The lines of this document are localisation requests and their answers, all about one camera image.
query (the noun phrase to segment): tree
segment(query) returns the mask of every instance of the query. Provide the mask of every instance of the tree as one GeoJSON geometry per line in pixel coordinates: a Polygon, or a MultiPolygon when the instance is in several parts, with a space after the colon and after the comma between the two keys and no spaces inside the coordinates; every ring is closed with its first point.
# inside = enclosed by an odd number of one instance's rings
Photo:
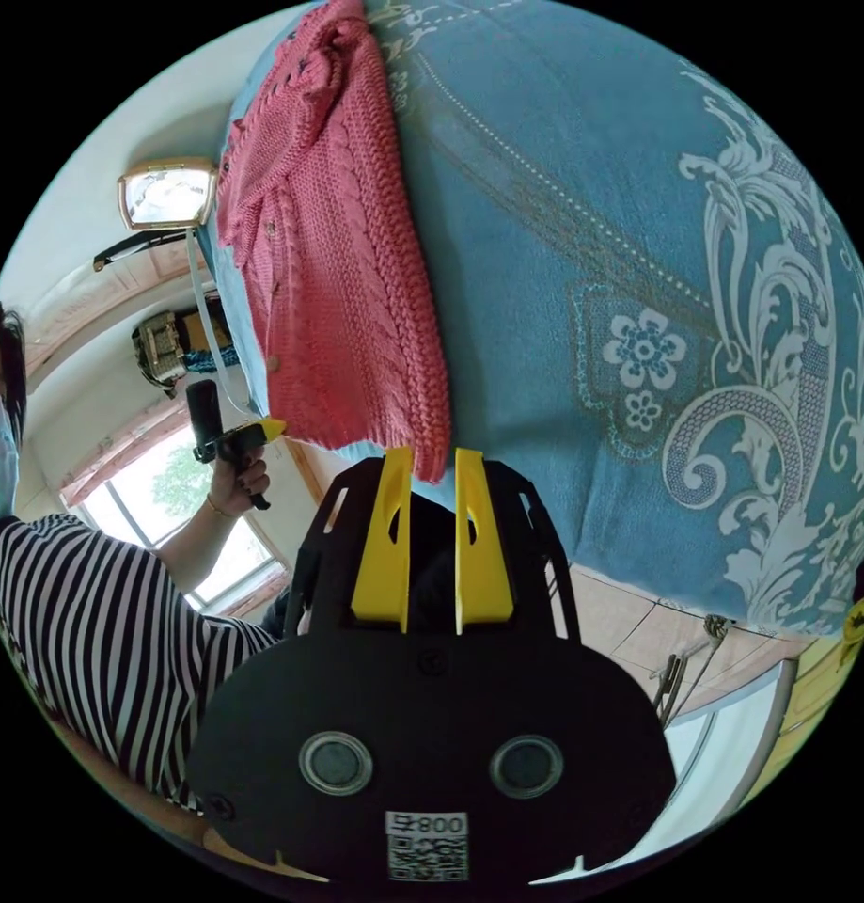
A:
{"type": "Polygon", "coordinates": [[[212,468],[200,464],[191,449],[179,446],[165,470],[152,481],[152,500],[172,517],[193,517],[212,483],[212,468]]]}

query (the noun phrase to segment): knit sweater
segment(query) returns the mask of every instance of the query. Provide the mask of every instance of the knit sweater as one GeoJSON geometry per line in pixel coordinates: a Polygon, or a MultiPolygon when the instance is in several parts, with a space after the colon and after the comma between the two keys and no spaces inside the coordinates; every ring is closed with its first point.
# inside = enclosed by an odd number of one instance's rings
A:
{"type": "Polygon", "coordinates": [[[415,476],[438,482],[447,369],[361,0],[330,0],[279,44],[232,123],[217,197],[272,416],[291,438],[328,449],[410,446],[415,476]]]}

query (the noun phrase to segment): blue blanket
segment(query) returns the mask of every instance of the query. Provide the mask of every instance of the blue blanket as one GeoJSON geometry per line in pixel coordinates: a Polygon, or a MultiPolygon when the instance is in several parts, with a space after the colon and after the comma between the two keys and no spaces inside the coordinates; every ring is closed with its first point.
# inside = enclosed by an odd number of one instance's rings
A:
{"type": "MultiPolygon", "coordinates": [[[[455,446],[528,477],[575,562],[692,610],[838,631],[864,557],[864,271],[808,172],[704,72],[587,13],[367,13],[455,446]]],[[[243,282],[214,221],[200,240],[266,410],[243,282]]],[[[452,507],[452,471],[416,491],[452,507]]]]}

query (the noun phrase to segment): dark hair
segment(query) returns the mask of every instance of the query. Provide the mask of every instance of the dark hair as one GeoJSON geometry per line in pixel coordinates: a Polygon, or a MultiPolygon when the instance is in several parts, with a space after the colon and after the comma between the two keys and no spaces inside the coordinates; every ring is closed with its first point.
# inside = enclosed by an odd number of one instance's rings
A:
{"type": "Polygon", "coordinates": [[[24,438],[24,416],[27,412],[27,374],[24,369],[24,324],[13,310],[0,304],[0,360],[6,384],[4,406],[15,445],[20,449],[24,438]]]}

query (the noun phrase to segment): yellow tip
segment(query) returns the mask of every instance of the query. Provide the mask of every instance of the yellow tip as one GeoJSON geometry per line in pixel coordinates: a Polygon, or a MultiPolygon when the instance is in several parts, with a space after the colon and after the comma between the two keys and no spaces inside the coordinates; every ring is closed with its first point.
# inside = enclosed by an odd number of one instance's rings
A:
{"type": "Polygon", "coordinates": [[[284,420],[274,420],[271,417],[259,421],[262,432],[265,434],[265,444],[271,445],[288,428],[284,420]]]}

